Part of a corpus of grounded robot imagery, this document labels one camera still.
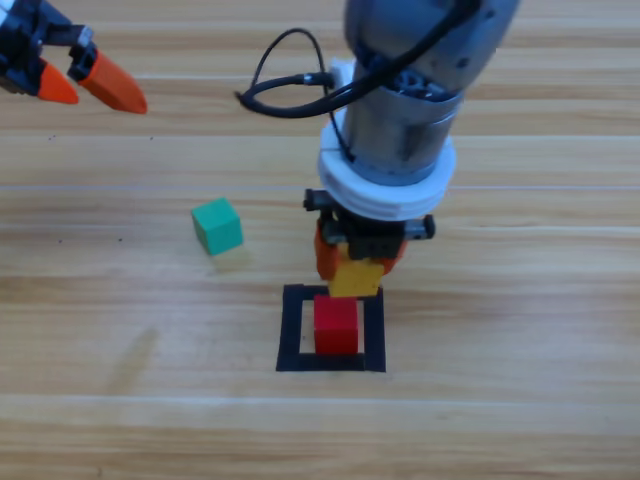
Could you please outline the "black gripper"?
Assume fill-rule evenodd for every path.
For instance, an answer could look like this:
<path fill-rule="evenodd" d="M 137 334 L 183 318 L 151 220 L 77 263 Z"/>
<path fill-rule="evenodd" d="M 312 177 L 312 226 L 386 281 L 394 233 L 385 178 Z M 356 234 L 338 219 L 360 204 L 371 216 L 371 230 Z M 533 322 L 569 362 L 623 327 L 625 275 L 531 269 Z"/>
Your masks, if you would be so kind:
<path fill-rule="evenodd" d="M 1 3 L 1 87 L 40 100 L 77 104 L 68 79 L 41 57 L 45 46 L 67 47 L 67 75 L 109 108 L 146 114 L 147 100 L 136 80 L 93 42 L 90 27 L 73 23 L 47 1 Z"/>
<path fill-rule="evenodd" d="M 347 245 L 352 260 L 379 259 L 384 273 L 389 274 L 404 256 L 405 241 L 427 240 L 435 235 L 432 215 L 405 221 L 370 219 L 347 210 L 326 190 L 307 189 L 303 207 L 320 212 L 314 237 L 316 270 L 327 282 L 334 279 L 341 264 L 339 244 Z"/>

